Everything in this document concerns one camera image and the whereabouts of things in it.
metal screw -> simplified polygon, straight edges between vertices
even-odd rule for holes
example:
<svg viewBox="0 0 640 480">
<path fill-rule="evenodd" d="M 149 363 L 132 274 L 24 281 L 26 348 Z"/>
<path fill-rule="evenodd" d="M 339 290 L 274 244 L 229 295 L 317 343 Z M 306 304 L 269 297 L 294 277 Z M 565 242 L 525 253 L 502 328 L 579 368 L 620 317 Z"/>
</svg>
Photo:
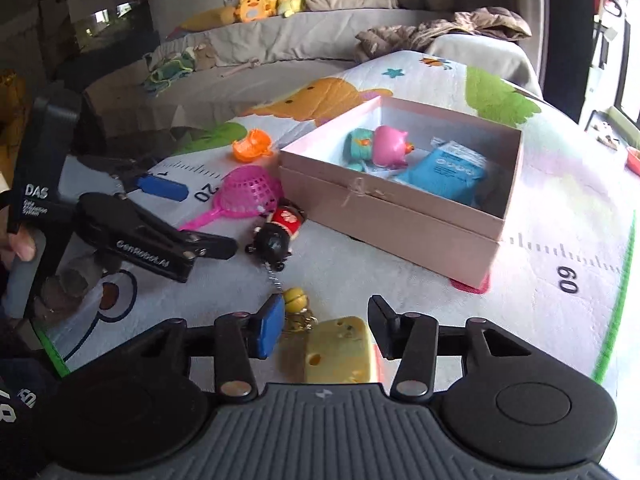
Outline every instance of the metal screw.
<svg viewBox="0 0 640 480">
<path fill-rule="evenodd" d="M 420 397 L 427 393 L 429 388 L 421 381 L 402 381 L 396 386 L 396 391 L 407 397 Z"/>
<path fill-rule="evenodd" d="M 251 393 L 251 385 L 244 381 L 227 381 L 220 387 L 227 397 L 244 397 Z"/>
</svg>

pink plastic scoop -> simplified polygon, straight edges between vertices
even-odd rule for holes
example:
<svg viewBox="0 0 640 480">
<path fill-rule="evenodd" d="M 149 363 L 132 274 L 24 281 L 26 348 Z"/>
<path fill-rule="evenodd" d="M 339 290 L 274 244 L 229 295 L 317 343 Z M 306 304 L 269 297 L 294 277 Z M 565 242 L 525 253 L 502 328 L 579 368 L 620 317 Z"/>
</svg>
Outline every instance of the pink plastic scoop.
<svg viewBox="0 0 640 480">
<path fill-rule="evenodd" d="M 210 211 L 188 221 L 181 231 L 197 231 L 220 217 L 249 218 L 272 212 L 282 197 L 280 181 L 260 166 L 242 166 L 231 171 L 213 196 Z"/>
</svg>

pink handle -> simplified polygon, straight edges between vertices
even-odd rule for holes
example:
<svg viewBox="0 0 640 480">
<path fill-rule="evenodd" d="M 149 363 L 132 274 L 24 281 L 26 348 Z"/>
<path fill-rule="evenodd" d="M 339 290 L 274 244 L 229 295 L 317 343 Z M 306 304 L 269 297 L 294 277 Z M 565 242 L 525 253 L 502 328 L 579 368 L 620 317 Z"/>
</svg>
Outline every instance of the pink handle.
<svg viewBox="0 0 640 480">
<path fill-rule="evenodd" d="M 222 208 L 215 207 L 206 213 L 196 216 L 193 220 L 189 220 L 186 224 L 181 225 L 178 230 L 180 231 L 197 231 L 199 228 L 210 224 L 216 218 L 222 216 Z"/>
</svg>

pink toy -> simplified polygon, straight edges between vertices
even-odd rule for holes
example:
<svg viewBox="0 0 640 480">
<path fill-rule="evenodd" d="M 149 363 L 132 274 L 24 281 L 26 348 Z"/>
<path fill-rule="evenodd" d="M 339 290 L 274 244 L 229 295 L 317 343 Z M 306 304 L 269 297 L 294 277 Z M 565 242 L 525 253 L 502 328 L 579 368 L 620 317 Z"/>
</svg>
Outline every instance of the pink toy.
<svg viewBox="0 0 640 480">
<path fill-rule="evenodd" d="M 379 126 L 373 133 L 371 161 L 382 168 L 406 166 L 405 157 L 414 150 L 406 142 L 407 132 L 401 132 L 391 126 Z"/>
<path fill-rule="evenodd" d="M 213 196 L 213 208 L 180 227 L 196 231 L 215 219 L 248 218 L 272 212 L 282 197 L 280 181 L 271 178 L 260 166 L 243 166 L 231 171 Z"/>
</svg>

pink pig toy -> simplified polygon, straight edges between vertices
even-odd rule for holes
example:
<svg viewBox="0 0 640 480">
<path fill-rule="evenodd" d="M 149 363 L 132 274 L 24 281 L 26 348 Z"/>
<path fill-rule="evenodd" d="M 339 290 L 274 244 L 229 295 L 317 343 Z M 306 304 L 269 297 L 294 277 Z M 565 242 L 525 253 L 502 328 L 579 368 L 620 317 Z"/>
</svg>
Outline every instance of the pink pig toy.
<svg viewBox="0 0 640 480">
<path fill-rule="evenodd" d="M 371 161 L 382 168 L 398 168 L 406 166 L 405 157 L 414 150 L 410 142 L 406 142 L 407 132 L 401 132 L 391 126 L 379 126 L 373 133 L 373 150 Z"/>
</svg>

